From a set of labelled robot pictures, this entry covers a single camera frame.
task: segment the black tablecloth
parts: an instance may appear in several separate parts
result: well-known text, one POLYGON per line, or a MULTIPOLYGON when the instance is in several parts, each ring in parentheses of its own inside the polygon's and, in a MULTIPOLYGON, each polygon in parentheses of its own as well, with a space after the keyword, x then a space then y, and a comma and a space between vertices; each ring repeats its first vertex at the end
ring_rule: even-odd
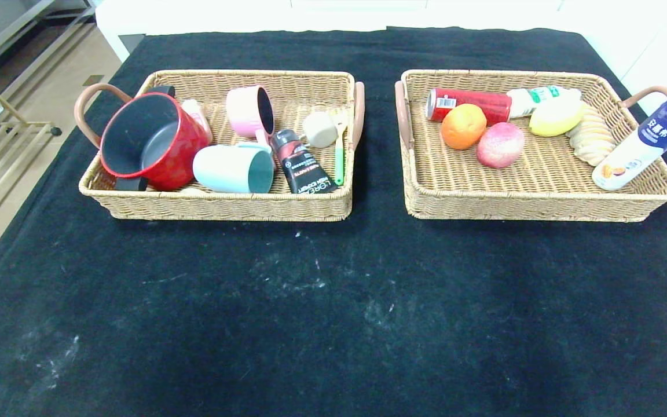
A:
MULTIPOLYGON (((73 132, 0 241, 0 415, 667 415, 667 204, 641 224, 418 221, 403 204, 403 71, 594 73, 626 97, 583 37, 156 36, 112 82, 134 93, 168 68, 365 82, 354 212, 117 221, 77 191, 94 148, 73 132)), ((103 95, 87 119, 118 106, 103 95)))

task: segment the red can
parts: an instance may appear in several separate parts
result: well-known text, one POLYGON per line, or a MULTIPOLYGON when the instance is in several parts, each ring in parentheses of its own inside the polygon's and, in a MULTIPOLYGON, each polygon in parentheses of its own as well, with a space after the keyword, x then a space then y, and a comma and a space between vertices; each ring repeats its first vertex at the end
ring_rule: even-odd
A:
POLYGON ((507 122, 511 97, 501 93, 468 92, 450 88, 432 88, 426 100, 426 119, 441 122, 450 110, 461 104, 479 106, 488 125, 507 122))

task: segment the white bottle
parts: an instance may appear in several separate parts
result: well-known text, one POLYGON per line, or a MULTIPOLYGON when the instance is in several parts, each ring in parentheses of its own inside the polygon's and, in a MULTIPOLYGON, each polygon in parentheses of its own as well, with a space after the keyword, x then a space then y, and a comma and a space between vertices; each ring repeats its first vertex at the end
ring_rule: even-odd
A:
POLYGON ((537 88, 516 88, 514 90, 509 90, 506 93, 511 97, 511 110, 509 111, 508 118, 516 119, 516 117, 529 116, 534 113, 534 109, 537 108, 539 103, 548 100, 548 98, 553 97, 574 97, 577 100, 580 100, 580 90, 575 88, 564 88, 558 87, 556 85, 547 85, 545 87, 537 88))
POLYGON ((667 101, 596 166, 591 179, 604 190, 619 190, 665 151, 667 101))
POLYGON ((194 100, 194 98, 189 98, 182 102, 182 110, 186 111, 191 118, 195 119, 195 121, 202 126, 202 130, 204 130, 207 135, 207 144, 211 144, 212 130, 210 130, 210 124, 207 123, 207 119, 204 118, 200 103, 197 100, 194 100))

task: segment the pink mug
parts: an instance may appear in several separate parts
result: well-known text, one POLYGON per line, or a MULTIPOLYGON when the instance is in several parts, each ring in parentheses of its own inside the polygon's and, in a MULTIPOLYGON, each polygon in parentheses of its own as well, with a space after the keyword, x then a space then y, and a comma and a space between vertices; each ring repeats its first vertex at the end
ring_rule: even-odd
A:
POLYGON ((234 88, 225 97, 225 111, 233 130, 241 137, 256 137, 269 145, 274 131, 274 113, 267 91, 261 85, 234 88))

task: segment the wicker basket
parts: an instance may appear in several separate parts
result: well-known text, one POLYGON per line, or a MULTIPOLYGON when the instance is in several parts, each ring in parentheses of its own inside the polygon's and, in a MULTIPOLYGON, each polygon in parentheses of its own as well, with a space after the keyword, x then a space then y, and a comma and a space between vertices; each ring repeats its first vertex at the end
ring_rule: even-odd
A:
MULTIPOLYGON (((299 195, 289 192, 285 175, 276 170, 269 193, 214 193, 198 182, 175 192, 117 192, 115 177, 97 154, 79 182, 83 195, 95 198, 119 219, 199 221, 341 221, 351 212, 354 151, 362 133, 364 85, 343 72, 320 71, 158 71, 148 76, 138 95, 156 85, 174 85, 177 100, 204 103, 215 143, 245 140, 234 132, 225 113, 225 96, 235 87, 260 84, 272 101, 276 129, 302 131, 311 111, 347 114, 344 133, 344 185, 332 193, 299 195)), ((329 174, 334 173, 334 147, 311 152, 329 174)))
POLYGON ((513 123, 527 132, 521 158, 504 169, 486 168, 474 147, 448 148, 437 122, 424 114, 434 87, 504 93, 512 88, 559 85, 578 88, 595 106, 617 142, 637 127, 627 107, 651 87, 622 102, 609 83, 591 74, 525 71, 428 71, 412 69, 395 85, 405 206, 419 219, 532 221, 643 221, 667 202, 667 165, 657 159, 617 192, 605 192, 591 180, 593 168, 575 158, 567 137, 535 137, 529 118, 513 123))

